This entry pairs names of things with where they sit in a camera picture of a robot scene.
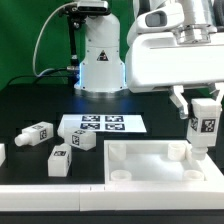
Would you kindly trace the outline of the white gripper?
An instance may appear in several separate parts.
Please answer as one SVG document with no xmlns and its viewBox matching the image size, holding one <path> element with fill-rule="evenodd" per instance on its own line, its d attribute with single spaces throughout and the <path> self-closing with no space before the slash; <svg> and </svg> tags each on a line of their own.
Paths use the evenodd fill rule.
<svg viewBox="0 0 224 224">
<path fill-rule="evenodd" d="M 157 9 L 135 19 L 127 43 L 126 82 L 131 91 L 169 89 L 181 119 L 189 115 L 183 87 L 209 84 L 209 107 L 222 105 L 224 32 L 210 24 L 187 25 L 181 9 Z"/>
</svg>

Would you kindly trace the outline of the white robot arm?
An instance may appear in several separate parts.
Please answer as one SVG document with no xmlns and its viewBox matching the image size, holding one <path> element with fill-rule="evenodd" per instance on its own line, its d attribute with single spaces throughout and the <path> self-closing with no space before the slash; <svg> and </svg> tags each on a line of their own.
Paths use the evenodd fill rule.
<svg viewBox="0 0 224 224">
<path fill-rule="evenodd" d="M 207 87 L 213 99 L 224 98 L 224 33 L 215 11 L 224 0 L 133 0 L 135 20 L 128 32 L 129 50 L 119 57 L 119 22 L 104 0 L 78 0 L 86 20 L 86 54 L 79 88 L 91 95 L 168 91 L 188 117 L 185 89 Z"/>
</svg>

